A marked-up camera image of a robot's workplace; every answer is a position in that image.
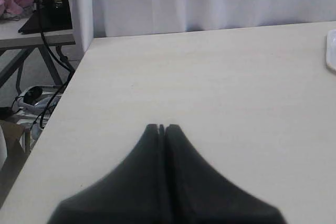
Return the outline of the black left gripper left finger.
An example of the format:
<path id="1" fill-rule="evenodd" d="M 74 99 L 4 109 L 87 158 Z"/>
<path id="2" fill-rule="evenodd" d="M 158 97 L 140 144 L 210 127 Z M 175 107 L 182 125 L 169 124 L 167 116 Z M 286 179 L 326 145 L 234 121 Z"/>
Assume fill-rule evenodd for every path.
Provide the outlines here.
<path id="1" fill-rule="evenodd" d="M 146 126 L 127 157 L 107 176 L 63 200 L 49 223 L 167 223 L 164 127 Z"/>

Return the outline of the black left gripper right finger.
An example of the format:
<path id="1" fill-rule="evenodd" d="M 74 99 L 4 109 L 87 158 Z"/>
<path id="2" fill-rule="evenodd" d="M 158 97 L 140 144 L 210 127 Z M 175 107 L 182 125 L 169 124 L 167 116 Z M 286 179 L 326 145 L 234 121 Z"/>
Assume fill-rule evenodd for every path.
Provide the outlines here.
<path id="1" fill-rule="evenodd" d="M 274 206 L 226 179 L 179 125 L 165 131 L 165 171 L 174 223 L 286 223 Z"/>

